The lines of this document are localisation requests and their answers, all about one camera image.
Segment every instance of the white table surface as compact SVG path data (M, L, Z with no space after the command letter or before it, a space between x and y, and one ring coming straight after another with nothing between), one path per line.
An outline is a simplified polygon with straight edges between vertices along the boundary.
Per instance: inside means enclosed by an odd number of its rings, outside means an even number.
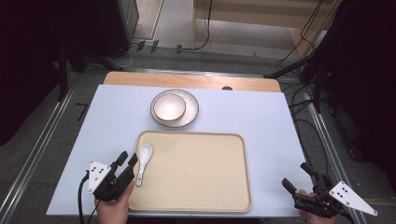
M166 90L169 88L98 87L49 205L48 215L78 215L78 185L91 161L110 164L124 150L128 152L129 160L140 133L145 130L174 130L240 134L246 144L252 206L246 213L238 214L130 211L132 216L299 216L281 181L286 177L297 189L306 190L312 189L312 182L300 168L304 155L283 93L183 89L197 99L199 114L185 127L165 128L151 117L149 111L155 96ZM88 193L88 181L82 192L82 207L84 215L89 215L94 209L93 196Z

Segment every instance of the tray rim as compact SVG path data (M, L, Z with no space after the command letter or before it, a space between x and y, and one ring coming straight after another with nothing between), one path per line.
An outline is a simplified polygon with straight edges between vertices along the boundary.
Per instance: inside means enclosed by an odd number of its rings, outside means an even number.
M138 149L138 143L140 140L140 137L145 134L145 133L175 133L175 134L212 134L212 135L232 135L235 136L237 138L239 138L242 142L243 145L243 151L244 151L244 158L245 158L245 172L247 175L247 193L248 193L248 206L244 209L244 210L236 210L236 209L229 209L229 210L215 210L215 209L156 209L156 208L139 208L139 209L133 209L132 206L130 204L128 204L128 207L130 210L133 211L163 211L163 212L189 212L189 213L200 213L200 212L207 212L207 213L211 213L211 214L218 214L218 213L224 213L224 214L229 214L229 213L233 213L233 214L243 214L246 213L248 210L250 210L250 208L253 205L253 198L251 195L251 186L250 186L250 174L249 174L249 169L248 169L248 156L247 156L247 152L246 152L246 144L245 144L245 139L238 133L212 133L212 132L189 132L189 131L174 131L174 130L145 130L143 132L141 132L135 141L134 144L134 152L137 151Z

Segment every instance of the human hand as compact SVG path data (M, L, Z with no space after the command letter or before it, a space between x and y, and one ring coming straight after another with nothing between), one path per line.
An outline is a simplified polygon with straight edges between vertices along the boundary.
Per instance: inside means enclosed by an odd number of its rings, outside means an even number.
M299 193L303 195L307 195L310 197L315 196L315 193L307 193L303 189L298 190ZM300 213L301 218L303 219L304 222L308 224L335 224L335 217L332 218L326 218L326 217L318 217L317 215L308 213L304 210L299 209L298 213Z
M125 224L128 219L128 199L134 191L134 181L128 185L117 201L99 202L95 199L100 224Z

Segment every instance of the cable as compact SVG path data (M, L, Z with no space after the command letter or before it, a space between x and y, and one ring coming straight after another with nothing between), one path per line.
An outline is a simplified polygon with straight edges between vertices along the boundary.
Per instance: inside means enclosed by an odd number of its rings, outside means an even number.
M348 220L351 224L355 224L355 221L353 220L352 216L346 212L345 208L343 207L342 209L338 209L332 204L332 209L338 212L342 217L345 217L346 220Z
M86 171L87 174L82 178L81 183L79 184L78 187L78 214L79 214L79 223L84 224L84 216L82 215L82 202L81 202L81 192L82 192L82 186L84 185L85 181L87 181L90 178L90 171Z
M269 220L271 220L271 218L261 219L261 220L260 220L260 224L262 224L262 223L264 223L264 222L266 222L266 221L269 221Z
M297 118L296 118L297 113L299 113L300 111L302 111L302 109L299 108L299 110L298 110L297 112L294 111L294 107L297 106L297 105L302 105L302 104L306 104L306 103L312 103L313 99L305 100L305 101L302 101L302 102L297 103L297 104L294 103L294 99L295 99L295 96L297 95L297 93L300 92L300 91L301 91L302 89L304 89L305 87L307 87L308 85L309 85L309 84L303 85L300 89L298 89L298 90L293 94L293 96L291 97L291 105L289 105L289 108L290 108L290 110L291 110L291 116L292 116L293 122L294 122L294 124L295 124L295 126L296 126L297 135L298 135L298 137L299 137L300 144L301 144L302 149L303 149L303 153L304 153L305 156L306 156L307 162L312 166L312 163L311 163L311 160L310 160L310 158L309 158L309 156L308 156L308 153L307 153L306 149L304 148L303 140L302 140L301 135L300 135L300 126L299 126L298 122L299 122L299 121L300 121L300 122L301 122L301 121L302 121L302 122L305 122L305 123L308 124L310 127L312 127L312 128L315 130L316 134L318 135L318 138L319 138L319 140L320 140L320 143L322 144L322 146L324 146L324 145L323 145L322 139L320 138L320 134L319 134L319 132L318 132L318 129L317 129L312 123L310 123L309 121L307 121L307 120L305 120L305 119L297 119ZM325 150L324 147L323 147L323 152L324 152L324 157L325 157L326 175L327 175L327 174L329 173L329 162L328 162L327 153L326 153L326 150Z
M295 59L295 58L287 58L288 60L294 60L294 61L299 61L300 59ZM282 66L282 64L279 64L279 62L277 62L276 63L276 69L278 68L278 67L280 67L280 68L285 68L284 66ZM296 68L296 69L294 69L293 71L291 71L291 73L293 73L293 74L300 74L301 73L301 71L300 71L300 68Z
M306 119L296 119L295 122L297 122L297 121L304 122L304 123L308 124L311 128L313 128L315 130L315 133L317 134L319 140L320 140L320 143L323 145L323 142L322 142L322 140L320 138L320 134L318 132L318 129L311 122L309 122ZM324 159L325 159L325 164L326 164L325 174L328 175L329 174L329 162L328 162L327 153L326 153L326 150L324 149L324 147L323 147L323 153L324 153Z
M278 62L276 63L276 70L278 70L278 67L281 66L281 64L282 64L285 60L287 60L287 59L289 58L289 56L297 49L298 46L300 46L300 44L303 42L303 40L306 41L306 42L308 42L308 43L311 45L311 47L313 48L313 51L311 52L311 54L310 54L307 58L305 58L304 61L310 59L310 58L315 54L315 45L313 45L310 41L308 41L307 39L305 39L305 35L306 35L306 33L308 32L309 28L311 27L311 25L312 25L312 23L313 23L315 17L318 15L318 11L319 11L319 9L320 9L322 3L323 3L323 0L320 0L320 1L318 2L317 6L315 7L314 11L312 12L310 18L308 19L308 21L307 21L306 24L304 25L302 31L300 32L300 37L301 37L301 39L300 39L300 41L298 42L298 44L295 45L295 47L290 51L290 53L289 53L284 59L282 59L282 60L280 60L280 61L278 61Z
M286 96L289 96L289 95L291 95L292 93L295 93L295 91L292 91L292 92L286 94Z
M205 2L205 1L202 0L202 8L205 8L204 2ZM207 25L206 25L206 20L204 19L204 26L205 26L206 32L208 33L207 36L209 36L209 21L207 21ZM211 48L211 47L212 47L212 42L210 41L210 38L208 38L208 40L209 40L209 48Z
M141 24L143 24L143 19L139 17L139 19L137 20L137 25L136 26L139 26Z
M93 211L92 211L92 213L91 213L91 215L90 215L90 218L88 219L88 224L90 224L91 219L92 219L92 217L93 217L93 213L95 213L95 211L96 211L96 209L98 208L99 203L100 203L101 201L102 201L102 200L99 200L98 203L96 204L95 208L93 209Z
M210 14L212 13L212 3L213 0L210 0L210 5L209 5L209 14L207 16L207 37L206 37L206 41L205 43L199 47L198 49L202 49L206 46L207 42L209 41L209 37L210 37L210 28L209 28L209 24L210 24Z
M133 61L131 50L134 49L134 48L136 48L137 46L138 46L137 44L133 43L133 44L131 45L131 47L129 48L128 54L129 54L129 58L131 59L131 61L129 61L126 65L120 65L120 64L118 64L118 63L115 63L110 57L108 57L108 59L110 60L111 63L115 64L115 65L118 66L118 67L121 67L121 68L128 67L129 65L131 65L131 63L132 63L132 61Z
M301 83L298 83L298 84L290 85L290 86L288 86L287 88L285 88L282 92L285 93L285 91L286 91L287 89L292 88L292 87L295 87L295 86L299 86L299 85L302 85L302 84L301 84Z

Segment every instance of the robotic hand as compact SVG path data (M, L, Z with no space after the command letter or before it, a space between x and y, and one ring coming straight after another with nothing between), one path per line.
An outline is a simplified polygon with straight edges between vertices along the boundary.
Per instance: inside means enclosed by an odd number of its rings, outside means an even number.
M350 214L344 212L344 206L376 216L377 212L366 203L355 191L343 181L333 187L332 181L326 175L321 175L306 162L301 164L303 168L314 179L314 197L297 193L287 178L282 180L283 187L291 194L294 207L315 214L319 217L335 217L340 214L353 223Z
M122 166L127 158L128 153L124 151L111 165L91 162L89 193L93 194L96 199L105 202L117 200L134 179L134 166L138 161L136 154L128 161L128 166L119 177L115 177L117 168Z

